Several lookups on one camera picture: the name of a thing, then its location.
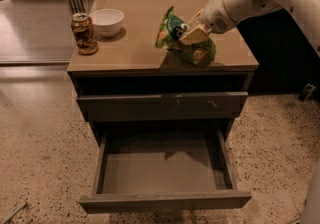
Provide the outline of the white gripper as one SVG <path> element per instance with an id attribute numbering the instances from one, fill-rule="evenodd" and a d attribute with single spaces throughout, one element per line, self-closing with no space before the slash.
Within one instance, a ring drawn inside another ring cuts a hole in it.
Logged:
<path id="1" fill-rule="evenodd" d="M 206 41 L 210 33 L 223 34 L 237 26 L 225 9 L 224 0 L 209 0 L 206 6 L 199 10 L 187 24 L 191 26 L 198 20 L 201 24 L 190 28 L 180 37 L 179 41 L 182 44 L 200 43 Z"/>

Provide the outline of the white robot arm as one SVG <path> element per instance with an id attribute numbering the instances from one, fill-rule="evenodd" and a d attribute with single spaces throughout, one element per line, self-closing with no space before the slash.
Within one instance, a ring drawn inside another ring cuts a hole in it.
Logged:
<path id="1" fill-rule="evenodd" d="M 260 64 L 255 93 L 319 95 L 320 0 L 208 0 L 181 41 L 200 42 L 235 27 Z"/>

